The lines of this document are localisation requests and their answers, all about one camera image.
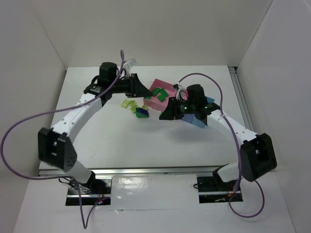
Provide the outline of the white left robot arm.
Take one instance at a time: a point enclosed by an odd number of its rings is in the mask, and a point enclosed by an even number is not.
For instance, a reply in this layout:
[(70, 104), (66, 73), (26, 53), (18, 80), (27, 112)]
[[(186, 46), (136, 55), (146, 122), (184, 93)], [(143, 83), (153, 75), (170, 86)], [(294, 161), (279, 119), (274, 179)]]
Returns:
[(152, 95), (137, 74), (130, 72), (133, 62), (133, 59), (126, 61), (121, 67), (112, 62), (102, 63), (99, 74), (85, 88), (78, 103), (58, 123), (38, 132), (40, 161), (64, 171), (90, 192), (105, 191), (107, 185), (78, 161), (73, 143), (80, 130), (113, 94), (124, 93), (128, 98)]

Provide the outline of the green sloped lego piece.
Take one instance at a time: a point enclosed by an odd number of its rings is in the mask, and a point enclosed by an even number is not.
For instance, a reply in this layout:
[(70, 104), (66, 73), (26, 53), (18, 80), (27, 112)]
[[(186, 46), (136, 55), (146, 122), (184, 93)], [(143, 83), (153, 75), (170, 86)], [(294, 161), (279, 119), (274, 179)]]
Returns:
[(160, 92), (160, 88), (156, 87), (153, 91), (152, 91), (152, 96), (156, 97), (158, 95), (158, 93)]

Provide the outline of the green 2x4 lego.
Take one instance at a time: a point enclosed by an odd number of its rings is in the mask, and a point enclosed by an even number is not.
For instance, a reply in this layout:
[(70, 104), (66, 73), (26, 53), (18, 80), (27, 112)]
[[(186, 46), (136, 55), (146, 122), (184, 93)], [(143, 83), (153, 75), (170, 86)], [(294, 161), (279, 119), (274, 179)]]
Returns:
[(165, 98), (166, 98), (167, 96), (169, 96), (169, 94), (167, 93), (167, 91), (166, 91), (164, 88), (160, 89), (159, 93), (160, 93), (162, 96), (164, 96)]

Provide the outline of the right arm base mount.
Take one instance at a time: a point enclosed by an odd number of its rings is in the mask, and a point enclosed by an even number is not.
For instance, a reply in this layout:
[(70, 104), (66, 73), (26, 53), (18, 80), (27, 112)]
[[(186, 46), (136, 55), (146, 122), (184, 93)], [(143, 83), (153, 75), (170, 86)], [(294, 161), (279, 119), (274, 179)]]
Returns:
[(199, 203), (225, 203), (229, 202), (233, 197), (233, 201), (242, 202), (241, 189), (237, 194), (233, 192), (236, 179), (223, 182), (217, 171), (213, 171), (211, 175), (201, 175), (197, 177), (197, 182), (193, 188), (198, 191)]

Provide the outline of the green stepped lego assembly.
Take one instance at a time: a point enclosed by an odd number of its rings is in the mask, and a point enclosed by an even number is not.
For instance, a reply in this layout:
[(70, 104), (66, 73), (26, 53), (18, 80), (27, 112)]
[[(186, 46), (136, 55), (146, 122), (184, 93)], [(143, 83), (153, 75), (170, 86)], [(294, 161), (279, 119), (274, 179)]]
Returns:
[(166, 97), (164, 95), (159, 95), (157, 96), (157, 99), (160, 101), (160, 102), (164, 102)]

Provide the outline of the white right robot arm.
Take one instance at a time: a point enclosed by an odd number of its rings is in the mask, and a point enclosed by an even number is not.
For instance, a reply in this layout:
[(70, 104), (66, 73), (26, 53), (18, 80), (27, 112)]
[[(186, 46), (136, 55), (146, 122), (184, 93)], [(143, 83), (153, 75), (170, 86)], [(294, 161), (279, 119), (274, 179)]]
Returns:
[(193, 115), (235, 143), (238, 161), (214, 170), (215, 180), (220, 184), (238, 181), (240, 178), (253, 182), (277, 167), (273, 142), (269, 135), (245, 128), (221, 111), (219, 105), (208, 102), (201, 85), (188, 86), (187, 94), (187, 99), (170, 97), (159, 119), (180, 120), (186, 115)]

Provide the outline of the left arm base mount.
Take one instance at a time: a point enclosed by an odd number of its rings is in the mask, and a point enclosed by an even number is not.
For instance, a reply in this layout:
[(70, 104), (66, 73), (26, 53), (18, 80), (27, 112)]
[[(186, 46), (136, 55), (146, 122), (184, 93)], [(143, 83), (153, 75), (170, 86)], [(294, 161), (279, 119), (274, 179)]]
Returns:
[(81, 201), (83, 206), (92, 206), (98, 204), (99, 206), (110, 205), (111, 203), (111, 188), (112, 177), (99, 178), (101, 180), (100, 185), (96, 185), (95, 188), (89, 189), (79, 184), (79, 187), (75, 184), (73, 179), (59, 178), (58, 181), (67, 185), (66, 206), (79, 206), (79, 191), (81, 193)]

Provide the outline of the dark blue lego brick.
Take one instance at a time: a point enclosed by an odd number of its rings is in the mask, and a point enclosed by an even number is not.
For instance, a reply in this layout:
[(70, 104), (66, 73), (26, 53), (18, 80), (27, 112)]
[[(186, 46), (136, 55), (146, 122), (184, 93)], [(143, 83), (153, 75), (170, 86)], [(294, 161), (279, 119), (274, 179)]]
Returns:
[(136, 117), (138, 117), (138, 118), (148, 118), (149, 117), (149, 113), (145, 109), (136, 108)]

